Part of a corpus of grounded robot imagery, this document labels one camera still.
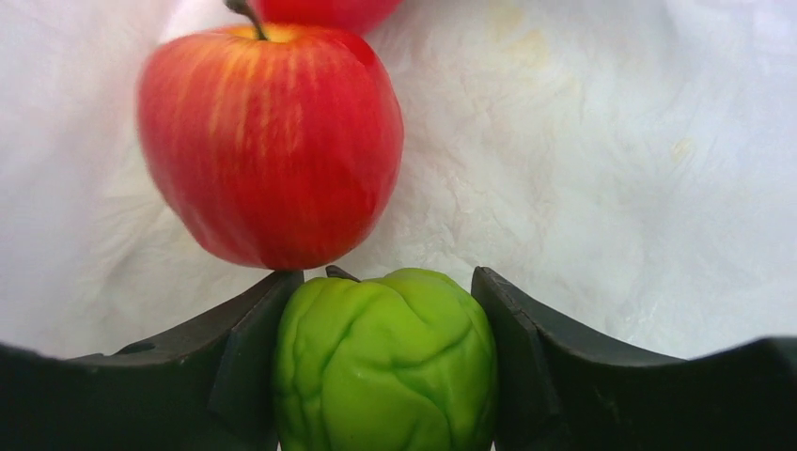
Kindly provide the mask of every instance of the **red apple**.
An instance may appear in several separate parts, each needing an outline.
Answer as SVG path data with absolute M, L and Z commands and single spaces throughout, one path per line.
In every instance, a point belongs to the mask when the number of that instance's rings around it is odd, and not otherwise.
M 228 4 L 252 17 L 243 2 Z M 199 244 L 232 263 L 326 265 L 369 235 L 396 185 L 399 103 L 380 59 L 351 32 L 195 33 L 156 49 L 137 94 L 155 185 Z
M 364 34 L 382 23 L 401 0 L 252 0 L 263 20 L 344 28 Z

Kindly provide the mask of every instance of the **artificial fruit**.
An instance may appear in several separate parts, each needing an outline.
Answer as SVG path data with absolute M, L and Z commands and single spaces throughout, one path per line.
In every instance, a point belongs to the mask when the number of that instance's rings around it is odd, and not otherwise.
M 487 315 L 439 272 L 312 279 L 277 329 L 285 451 L 488 451 L 498 390 Z
M 254 20 L 244 0 L 227 0 Z M 137 91 L 148 171 L 207 251 L 272 270 L 322 266 L 375 226 L 393 193 L 401 110 L 359 36 L 230 26 L 163 44 Z
M 344 28 L 366 33 L 382 23 L 402 0 L 252 0 L 263 20 Z

